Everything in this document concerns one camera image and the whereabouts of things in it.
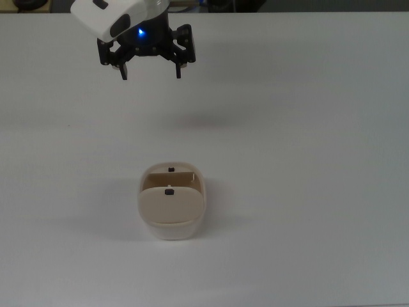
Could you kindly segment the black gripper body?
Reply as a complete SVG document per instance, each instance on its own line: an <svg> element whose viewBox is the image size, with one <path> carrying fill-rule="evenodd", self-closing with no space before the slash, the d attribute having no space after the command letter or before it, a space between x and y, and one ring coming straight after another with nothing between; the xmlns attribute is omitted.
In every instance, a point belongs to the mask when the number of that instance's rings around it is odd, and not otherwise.
<svg viewBox="0 0 409 307"><path fill-rule="evenodd" d="M133 56L162 56L173 58L173 39L169 27L168 12L146 20L117 37L120 47L115 52L118 58L130 53Z"/></svg>

